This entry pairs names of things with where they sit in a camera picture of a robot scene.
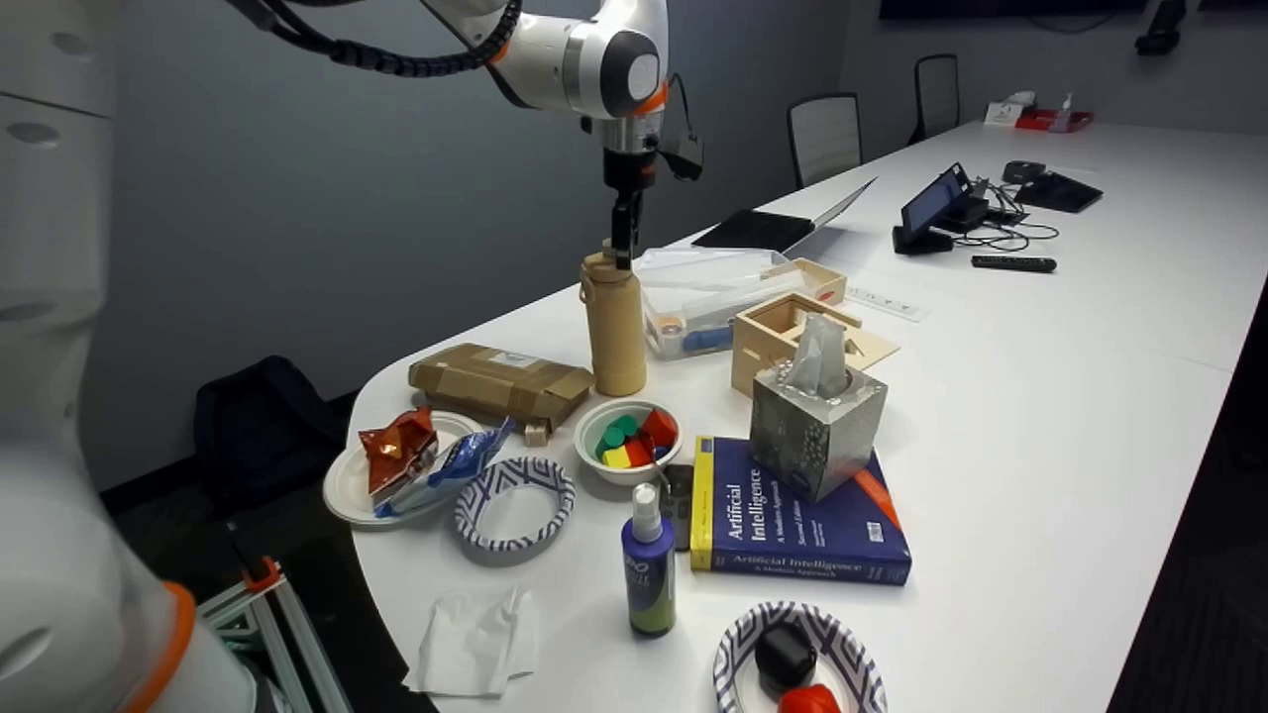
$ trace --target wall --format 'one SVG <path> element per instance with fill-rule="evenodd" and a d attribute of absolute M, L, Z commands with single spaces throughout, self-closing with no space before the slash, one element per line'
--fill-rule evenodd
<path fill-rule="evenodd" d="M 1268 16 L 1188 10 L 1182 46 L 1141 59 L 1141 16 L 1115 20 L 971 20 L 971 25 L 879 25 L 879 0 L 852 0 L 843 29 L 843 87 L 864 101 L 864 150 L 884 153 L 914 125 L 913 66 L 927 51 L 958 51 L 963 119 L 1020 87 L 1042 101 L 1074 92 L 1077 107 L 1106 124 L 1268 130 Z"/>
<path fill-rule="evenodd" d="M 786 107 L 839 71 L 839 0 L 670 0 L 670 16 L 704 179 L 662 169 L 647 241 L 794 191 Z M 455 46 L 411 0 L 309 20 L 415 56 Z M 607 233 L 597 169 L 575 119 L 514 109 L 478 71 L 360 76 L 255 33 L 230 4 L 130 0 L 110 309 L 82 391 L 95 482 L 190 457 L 200 383 L 267 352 L 338 395 L 570 284 Z"/>

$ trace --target book cover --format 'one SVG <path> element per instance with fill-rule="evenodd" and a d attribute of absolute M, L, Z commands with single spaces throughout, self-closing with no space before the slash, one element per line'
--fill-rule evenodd
<path fill-rule="evenodd" d="M 906 534 L 879 459 L 822 504 L 751 464 L 751 438 L 702 438 L 688 495 L 688 567 L 905 585 Z"/>

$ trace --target black bag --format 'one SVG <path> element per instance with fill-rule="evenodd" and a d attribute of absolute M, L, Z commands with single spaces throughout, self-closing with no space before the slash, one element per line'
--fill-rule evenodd
<path fill-rule="evenodd" d="M 267 356 L 200 388 L 194 446 L 222 516 L 321 482 L 345 446 L 345 418 L 296 364 Z"/>

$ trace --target chair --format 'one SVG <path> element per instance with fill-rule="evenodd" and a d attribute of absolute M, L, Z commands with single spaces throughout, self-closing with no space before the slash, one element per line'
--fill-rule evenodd
<path fill-rule="evenodd" d="M 958 125 L 958 56 L 914 59 L 914 130 L 913 144 Z"/>
<path fill-rule="evenodd" d="M 832 92 L 794 101 L 787 138 L 797 185 L 861 167 L 861 100 L 852 92 Z"/>

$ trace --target white table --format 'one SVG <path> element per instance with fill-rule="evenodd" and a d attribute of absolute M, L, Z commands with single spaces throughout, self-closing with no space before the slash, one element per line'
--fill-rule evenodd
<path fill-rule="evenodd" d="M 1053 278 L 971 270 L 968 249 L 892 253 L 901 206 L 949 161 L 1000 179 L 1008 158 L 1042 158 L 1106 191 L 1085 212 L 1034 210 L 1064 231 L 1031 249 L 1060 256 Z M 591 479 L 563 537 L 509 569 L 469 562 L 444 527 L 357 534 L 399 651 L 415 647 L 435 598 L 527 583 L 544 607 L 540 669 L 504 701 L 435 701 L 444 713 L 714 709 L 719 636 L 770 598 L 843 616 L 901 713 L 1106 709 L 1268 272 L 1268 138 L 963 125 L 773 206 L 817 212 L 872 175 L 879 182 L 836 216 L 824 262 L 852 281 L 847 313 L 901 346 L 877 375 L 892 388 L 879 457 L 913 537 L 913 583 L 692 575 L 680 557 L 679 631 L 636 641 L 618 550 L 630 505 Z M 452 340 L 585 364 L 575 290 Z M 363 383 L 353 433 L 407 408 L 411 360 Z M 751 429 L 728 352 L 649 360 L 647 395 L 692 434 Z M 570 433 L 548 450 L 575 464 Z"/>

